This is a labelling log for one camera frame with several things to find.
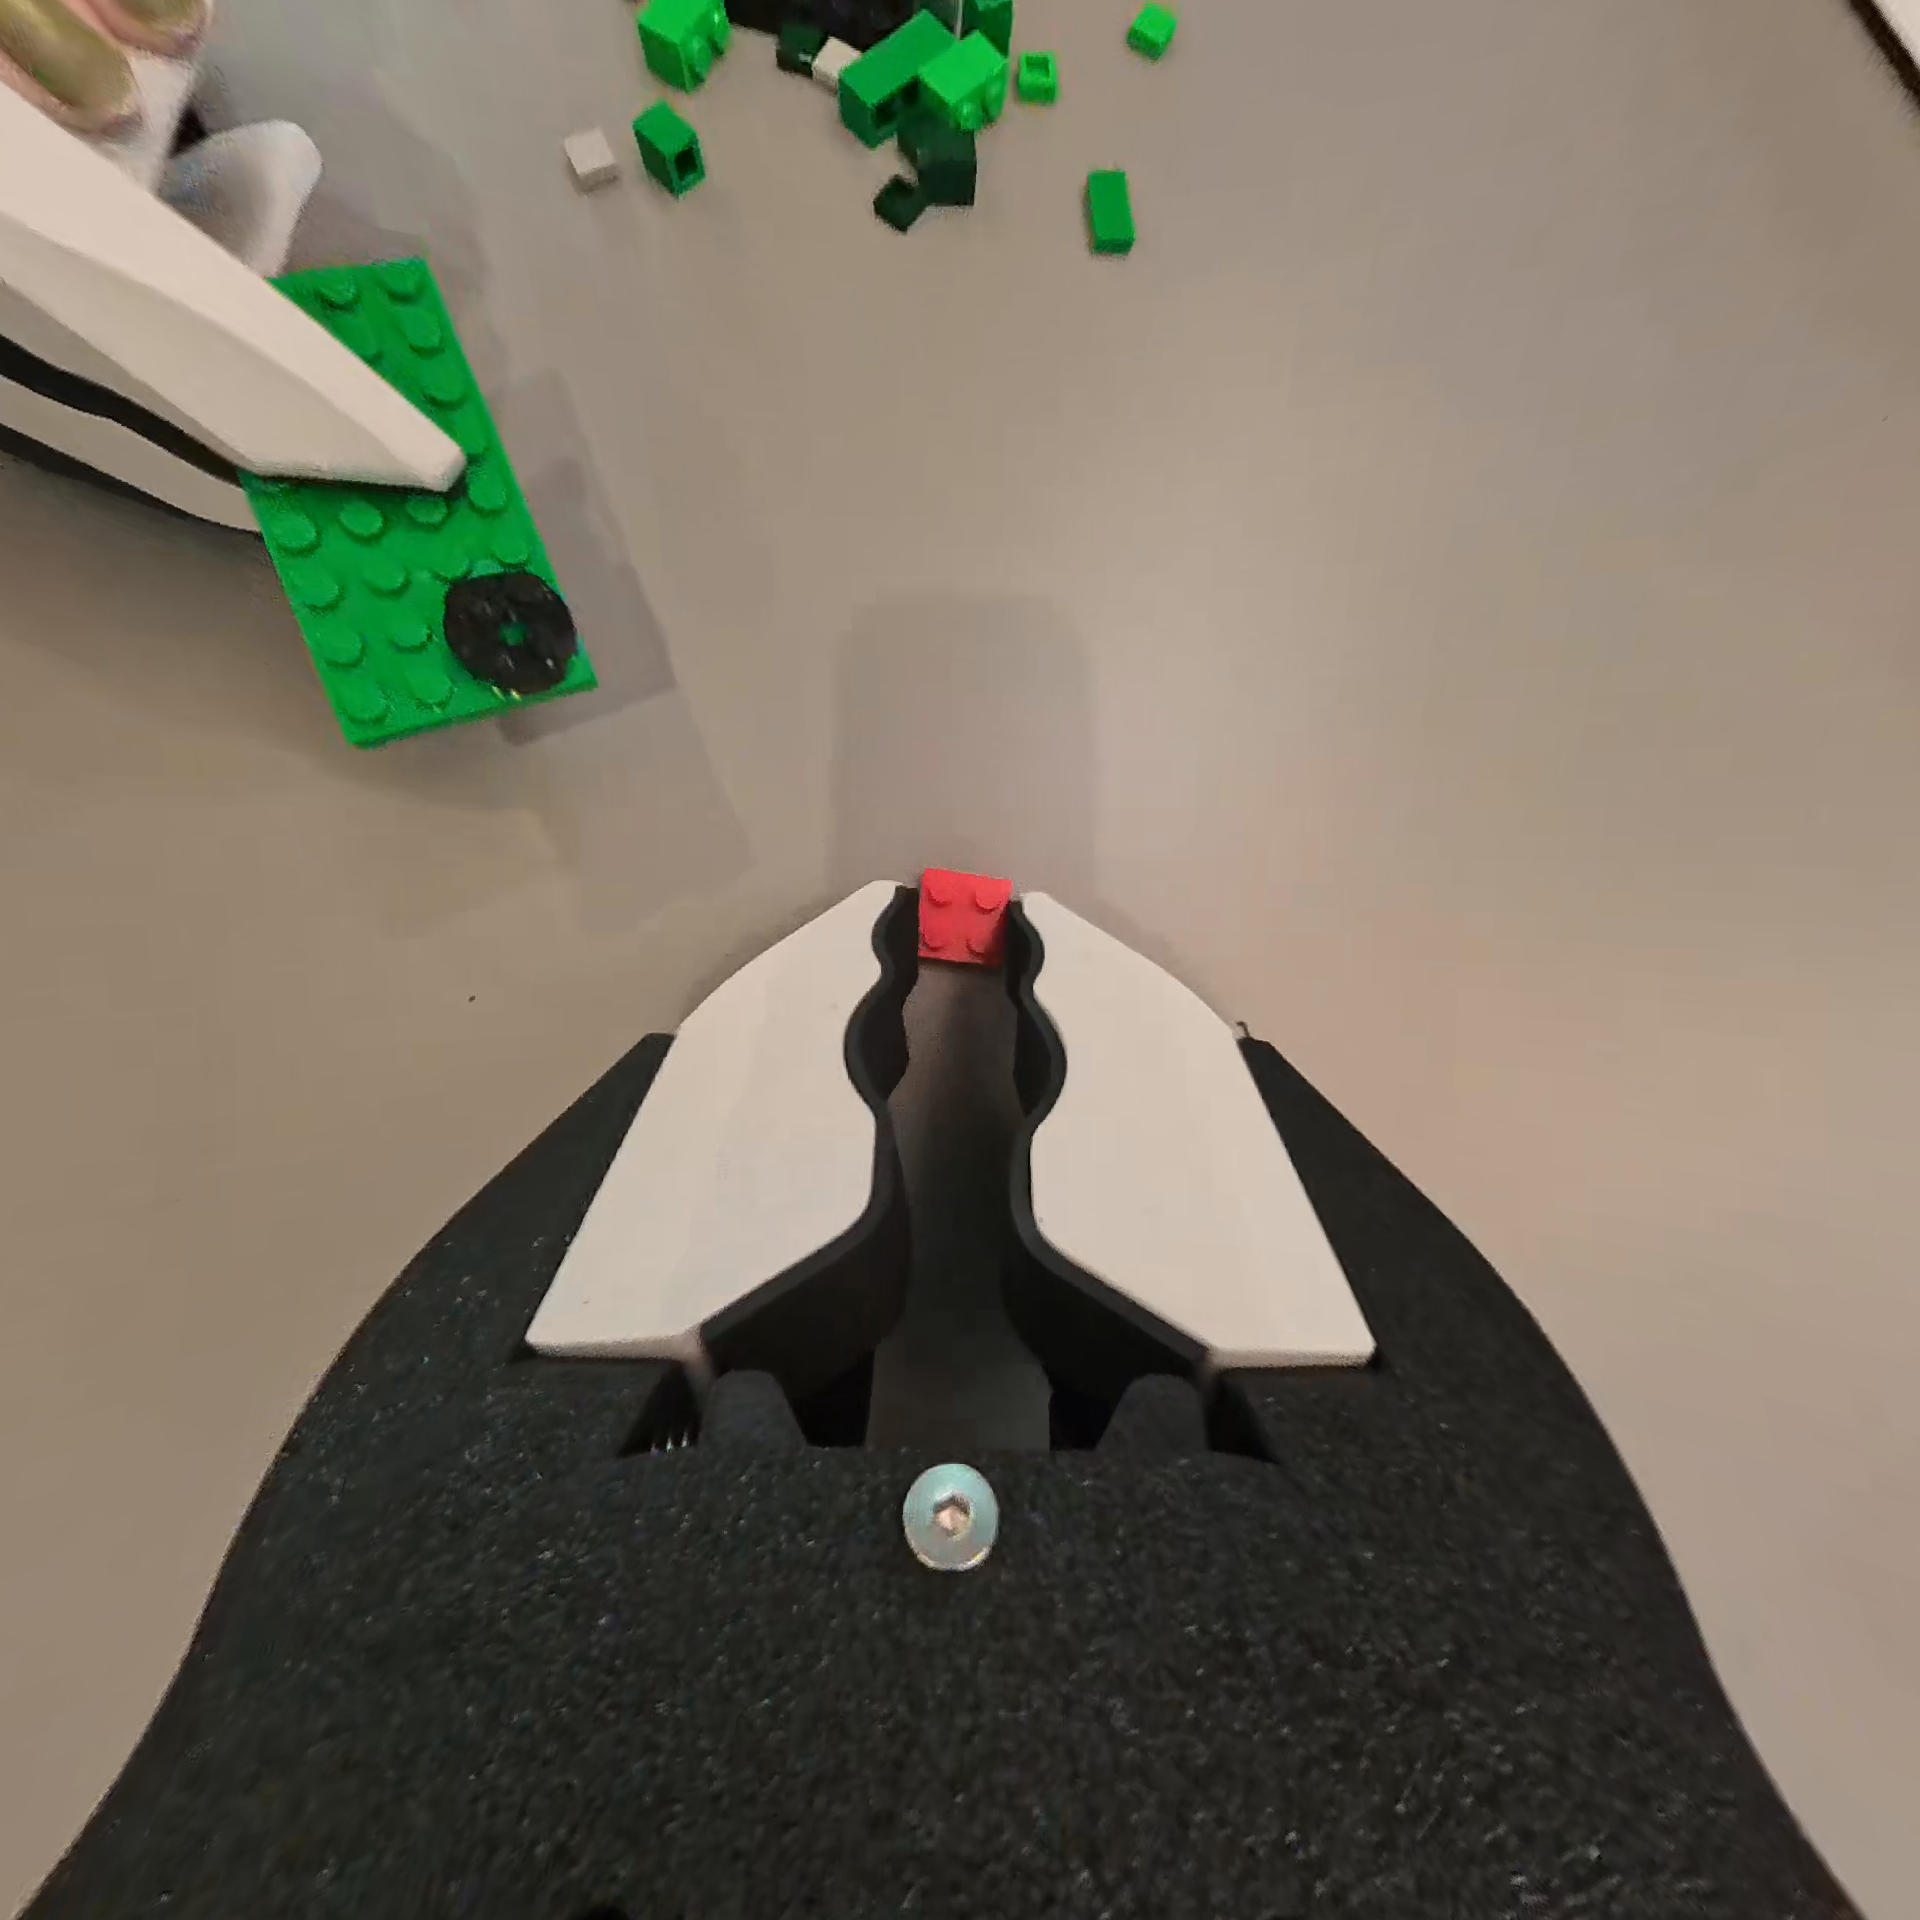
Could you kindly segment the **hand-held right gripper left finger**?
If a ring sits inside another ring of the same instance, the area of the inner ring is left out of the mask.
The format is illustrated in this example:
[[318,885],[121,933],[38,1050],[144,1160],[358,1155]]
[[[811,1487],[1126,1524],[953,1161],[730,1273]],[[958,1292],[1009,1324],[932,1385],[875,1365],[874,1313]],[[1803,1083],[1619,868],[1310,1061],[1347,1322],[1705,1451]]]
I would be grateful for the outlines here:
[[874,1356],[909,1276],[892,1092],[918,911],[914,887],[874,880],[682,1021],[534,1311],[532,1353],[760,1371],[795,1403]]

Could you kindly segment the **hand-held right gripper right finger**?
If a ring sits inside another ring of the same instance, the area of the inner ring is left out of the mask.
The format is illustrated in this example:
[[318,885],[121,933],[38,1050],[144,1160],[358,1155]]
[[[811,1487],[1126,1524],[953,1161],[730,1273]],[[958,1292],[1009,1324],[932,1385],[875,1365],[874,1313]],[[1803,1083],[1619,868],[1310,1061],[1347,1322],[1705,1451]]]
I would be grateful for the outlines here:
[[1006,1311],[1046,1378],[1361,1369],[1376,1336],[1236,1029],[1050,893],[1006,921],[1014,1005]]

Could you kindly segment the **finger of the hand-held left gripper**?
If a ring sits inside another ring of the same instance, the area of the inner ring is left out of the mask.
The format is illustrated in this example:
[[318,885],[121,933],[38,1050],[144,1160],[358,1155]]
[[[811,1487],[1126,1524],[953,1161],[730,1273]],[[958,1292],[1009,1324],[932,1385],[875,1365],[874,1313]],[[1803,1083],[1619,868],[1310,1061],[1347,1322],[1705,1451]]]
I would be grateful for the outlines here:
[[298,481],[450,490],[457,442],[244,259],[4,93],[4,370]]
[[104,416],[3,376],[3,443],[48,473],[230,533],[258,531],[238,469],[169,423]]

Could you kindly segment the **green lego baseplate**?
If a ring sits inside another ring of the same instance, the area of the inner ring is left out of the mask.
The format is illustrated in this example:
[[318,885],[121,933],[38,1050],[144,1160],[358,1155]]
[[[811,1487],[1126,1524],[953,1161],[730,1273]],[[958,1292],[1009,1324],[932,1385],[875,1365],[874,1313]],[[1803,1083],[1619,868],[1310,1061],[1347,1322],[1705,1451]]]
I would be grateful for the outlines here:
[[513,570],[558,592],[560,580],[428,263],[288,273],[275,285],[464,453],[445,491],[243,473],[340,733],[372,749],[594,690],[582,637],[563,687],[532,699],[469,677],[445,647],[450,583]]

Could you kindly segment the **red lego brick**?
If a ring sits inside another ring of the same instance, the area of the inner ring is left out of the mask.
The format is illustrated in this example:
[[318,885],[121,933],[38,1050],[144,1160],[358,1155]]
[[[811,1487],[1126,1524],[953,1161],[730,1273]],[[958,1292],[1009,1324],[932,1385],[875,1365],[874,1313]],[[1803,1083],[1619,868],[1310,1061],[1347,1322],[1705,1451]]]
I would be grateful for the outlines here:
[[1009,877],[925,868],[918,877],[918,960],[998,969],[1013,899]]

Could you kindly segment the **black round lego piece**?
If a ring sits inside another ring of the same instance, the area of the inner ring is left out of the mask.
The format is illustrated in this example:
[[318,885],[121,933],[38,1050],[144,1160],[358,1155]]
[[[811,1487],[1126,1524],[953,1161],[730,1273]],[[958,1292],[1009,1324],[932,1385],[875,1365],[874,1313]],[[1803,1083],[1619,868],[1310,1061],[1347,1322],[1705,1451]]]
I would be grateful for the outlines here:
[[529,570],[450,583],[442,626],[459,667],[514,699],[558,690],[580,655],[570,604]]

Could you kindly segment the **pile of lego bricks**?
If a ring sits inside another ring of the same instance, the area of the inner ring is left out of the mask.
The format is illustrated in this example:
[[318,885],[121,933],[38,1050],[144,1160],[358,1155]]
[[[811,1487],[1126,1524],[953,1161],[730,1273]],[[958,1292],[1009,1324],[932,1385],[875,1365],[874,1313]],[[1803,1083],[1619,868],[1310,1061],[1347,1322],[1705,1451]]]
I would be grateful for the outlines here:
[[776,43],[776,61],[829,92],[840,125],[867,152],[897,148],[902,171],[874,216],[909,234],[932,209],[976,203],[976,145],[1009,98],[1051,100],[1045,50],[1014,53],[1013,2],[648,2],[636,8],[643,68],[691,93],[736,32]]

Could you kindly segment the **person's left hand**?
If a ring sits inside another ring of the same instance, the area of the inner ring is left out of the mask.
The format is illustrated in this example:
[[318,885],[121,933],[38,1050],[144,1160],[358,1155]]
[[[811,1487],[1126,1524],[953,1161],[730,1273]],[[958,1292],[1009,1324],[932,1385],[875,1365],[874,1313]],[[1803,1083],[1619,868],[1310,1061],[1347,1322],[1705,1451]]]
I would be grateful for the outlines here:
[[133,53],[193,57],[210,2],[4,2],[3,83],[59,125],[116,137],[144,120]]

